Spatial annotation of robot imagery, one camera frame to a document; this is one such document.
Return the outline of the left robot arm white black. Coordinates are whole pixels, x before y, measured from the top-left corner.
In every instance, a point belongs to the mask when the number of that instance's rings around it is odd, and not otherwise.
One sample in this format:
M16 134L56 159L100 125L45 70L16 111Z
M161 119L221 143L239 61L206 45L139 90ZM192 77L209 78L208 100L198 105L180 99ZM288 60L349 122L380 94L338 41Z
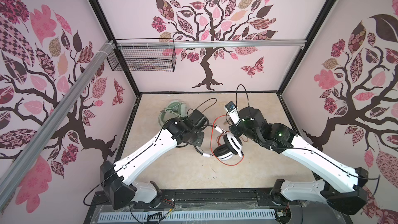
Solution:
M208 124L209 120L198 110L186 117L171 118L150 141L132 154L114 163L105 161L100 166L101 187L113 209L121 209L132 202L158 206L163 199L160 188L153 181L139 182L137 177L159 157L182 143L201 146L203 130Z

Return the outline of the mint green headphones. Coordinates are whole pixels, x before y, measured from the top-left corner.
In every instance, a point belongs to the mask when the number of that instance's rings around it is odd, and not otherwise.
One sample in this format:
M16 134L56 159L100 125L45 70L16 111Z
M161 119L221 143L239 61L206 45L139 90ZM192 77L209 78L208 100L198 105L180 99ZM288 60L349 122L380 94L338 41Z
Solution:
M162 127L167 120L174 117L186 117L188 112L188 107L186 103L174 100L169 102L168 106L160 111L158 116L159 126Z

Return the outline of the white black headphones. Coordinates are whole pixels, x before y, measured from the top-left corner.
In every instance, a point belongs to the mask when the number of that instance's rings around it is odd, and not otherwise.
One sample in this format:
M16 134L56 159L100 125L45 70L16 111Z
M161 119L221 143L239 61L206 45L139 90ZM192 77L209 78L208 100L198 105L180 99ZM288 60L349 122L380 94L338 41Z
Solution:
M220 141L223 138L224 144L218 144L218 146L212 151L212 153L206 153L198 146L194 146L194 149L203 157L215 157L222 164L227 166L235 166L238 165L244 159L243 153L243 144L240 138L235 137L230 132L227 132L221 129L219 126L214 126L210 124L205 124L204 127L201 128L201 131L205 130L207 127L212 127L212 132L216 130L220 133L220 136L216 139ZM226 164L225 161L231 159L233 156L239 156L240 162L236 164Z

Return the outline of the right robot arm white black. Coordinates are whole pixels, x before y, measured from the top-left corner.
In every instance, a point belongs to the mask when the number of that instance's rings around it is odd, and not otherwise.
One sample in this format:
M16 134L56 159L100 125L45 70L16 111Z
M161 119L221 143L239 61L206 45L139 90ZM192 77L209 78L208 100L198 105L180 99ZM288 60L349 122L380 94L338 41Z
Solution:
M238 110L233 102L225 109L233 123L224 140L234 154L243 156L240 136L245 135L259 146L293 159L320 176L319 180L310 182L278 179L270 192L275 204L314 201L346 215L356 214L367 204L368 193L364 189L369 180L367 170L332 159L284 124L268 123L259 109L248 106Z

